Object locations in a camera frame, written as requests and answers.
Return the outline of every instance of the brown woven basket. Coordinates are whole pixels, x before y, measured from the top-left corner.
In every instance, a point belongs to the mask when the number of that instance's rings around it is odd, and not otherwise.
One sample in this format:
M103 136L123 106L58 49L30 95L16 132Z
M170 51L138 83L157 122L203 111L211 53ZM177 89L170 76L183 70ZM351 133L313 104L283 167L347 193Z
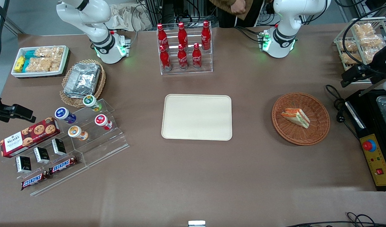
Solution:
M103 86L105 86L105 81L106 81L106 73L105 73L105 70L103 69L103 66L101 63L95 61L95 60L82 60L78 63L86 63L86 64L89 64L89 63L94 63L94 64L97 64L101 67L101 73L99 74L99 81L98 81L98 84L96 85L96 90L95 90L95 98L98 99L98 97L100 96L100 94L102 93L103 91ZM66 86L66 83L68 81L68 77L69 75L71 74L71 71L73 69L74 66L71 67L71 69L68 70L68 72L66 73L66 76L64 77L63 79L63 82L61 83L63 85L63 88ZM77 108L81 108L81 107L84 107L85 105L83 104L82 102L82 99L74 99L74 98L70 98L68 96L65 95L64 91L60 91L60 97L61 99L63 100L63 102L65 104L68 104L70 106L74 106L74 107L77 107Z
M283 118L285 108L301 108L308 116L309 128L303 128ZM326 108L315 97L300 93L288 93L281 96L272 110L273 125L286 140L297 145L314 145L322 141L330 129L330 117Z

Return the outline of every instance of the yogurt bottle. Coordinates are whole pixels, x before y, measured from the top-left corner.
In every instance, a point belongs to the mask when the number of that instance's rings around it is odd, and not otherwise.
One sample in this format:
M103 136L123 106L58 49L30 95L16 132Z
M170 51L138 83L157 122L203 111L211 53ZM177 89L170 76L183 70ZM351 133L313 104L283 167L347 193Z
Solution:
M83 99L85 106L92 108L93 111L99 112L102 109L102 104L98 102L93 95L87 95Z
M67 108L64 107L58 108L54 116L56 116L56 118L59 120L67 122L68 124L74 123L77 119L75 114L71 113Z
M104 128L105 130L110 130L112 128L113 123L107 119L107 116L104 114L100 114L96 116L95 123Z
M82 131L82 129L76 125L69 128L68 135L72 138L78 138L80 141L88 139L88 133L86 131Z

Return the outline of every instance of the white plastic tray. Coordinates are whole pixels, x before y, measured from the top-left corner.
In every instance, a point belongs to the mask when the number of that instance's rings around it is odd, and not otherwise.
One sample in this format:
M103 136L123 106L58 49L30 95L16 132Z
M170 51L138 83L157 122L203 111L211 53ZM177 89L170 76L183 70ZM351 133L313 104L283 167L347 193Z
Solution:
M15 58L15 62L12 66L11 74L15 76L16 78L32 78L32 77L45 77L45 76L55 76L60 75L63 73L64 68L66 67L66 59L68 57L68 47L66 46L59 46L64 48L63 57L61 58L60 67L58 71L51 71L51 72L34 72L34 73L17 73L14 71L15 64L20 56L24 56L26 51L28 50L36 50L39 47L49 47L52 48L54 46L34 46L34 47L23 47L18 50L17 57Z
M232 100L227 95L165 97L162 137L218 140L232 138Z

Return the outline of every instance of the coca-cola bottle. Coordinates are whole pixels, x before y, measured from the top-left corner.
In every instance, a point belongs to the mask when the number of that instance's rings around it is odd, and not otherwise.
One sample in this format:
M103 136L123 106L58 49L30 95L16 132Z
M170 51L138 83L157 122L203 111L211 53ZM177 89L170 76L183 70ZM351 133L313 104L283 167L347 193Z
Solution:
M177 37L179 38L179 44L183 46L183 49L187 51L188 44L187 44L187 32L184 30L184 23L179 22L179 33L177 34Z
M209 22L205 20L203 23L203 30L201 32L201 47L203 50L209 50L211 46L211 32L209 29Z
M169 50L169 43L167 41L167 35L164 31L164 28L162 27L162 24L157 25L158 28L158 41L160 45L163 45L165 47L165 50Z
M194 69L201 69L201 51L198 43L194 43L193 50L193 67Z
M171 71L172 64L170 63L169 54L166 52L164 45L159 46L159 50L161 51L159 58L161 59L162 67L165 71Z
M177 53L177 59L179 60L179 67L181 70L187 69L187 54L181 44L178 46L179 52Z

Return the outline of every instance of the table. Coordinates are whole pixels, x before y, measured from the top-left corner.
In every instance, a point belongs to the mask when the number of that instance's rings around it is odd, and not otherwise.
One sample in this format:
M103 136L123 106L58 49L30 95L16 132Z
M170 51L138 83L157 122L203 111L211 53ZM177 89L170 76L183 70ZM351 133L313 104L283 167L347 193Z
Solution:
M346 220L348 211L386 223L386 192L375 191L359 142L334 120L324 90L331 84L347 97L366 87L340 87L343 66L331 42L344 26L304 26L283 59L259 52L237 30L217 28L214 72L177 78L160 75L156 33L138 33L130 57L104 65L101 95L115 108L130 148L38 197L21 192L14 166L0 162L0 226L178 227L189 220L209 227L287 226ZM19 39L20 47L67 45L70 65L99 60L85 35ZM19 103L44 119L63 106L61 81L10 76L3 103ZM296 91L318 98L330 114L330 132L317 145L296 146L273 128L274 102ZM229 95L233 138L162 138L164 98L171 93ZM0 122L0 140L28 125Z

